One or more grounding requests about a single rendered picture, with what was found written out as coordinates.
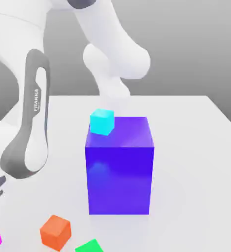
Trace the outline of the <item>small orange cube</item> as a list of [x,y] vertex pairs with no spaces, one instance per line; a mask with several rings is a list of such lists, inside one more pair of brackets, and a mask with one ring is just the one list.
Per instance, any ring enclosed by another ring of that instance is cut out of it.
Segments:
[[70,221],[56,215],[52,215],[39,231],[42,244],[57,252],[71,238]]

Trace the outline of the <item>small green cube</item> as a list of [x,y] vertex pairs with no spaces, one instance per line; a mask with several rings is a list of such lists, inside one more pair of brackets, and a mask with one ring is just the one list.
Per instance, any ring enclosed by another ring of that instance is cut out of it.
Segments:
[[89,242],[77,247],[75,252],[104,252],[96,239],[92,239]]

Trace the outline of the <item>small cyan cube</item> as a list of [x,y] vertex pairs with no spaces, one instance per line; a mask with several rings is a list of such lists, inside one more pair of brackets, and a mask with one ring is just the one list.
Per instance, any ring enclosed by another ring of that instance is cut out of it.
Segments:
[[112,110],[96,109],[90,115],[90,133],[108,136],[115,127],[115,115]]

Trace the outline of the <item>large blue box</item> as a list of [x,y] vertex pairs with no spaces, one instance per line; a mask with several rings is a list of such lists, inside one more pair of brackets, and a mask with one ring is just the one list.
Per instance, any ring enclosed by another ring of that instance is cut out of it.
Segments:
[[146,117],[116,117],[108,135],[87,133],[85,144],[91,215],[147,215],[154,141]]

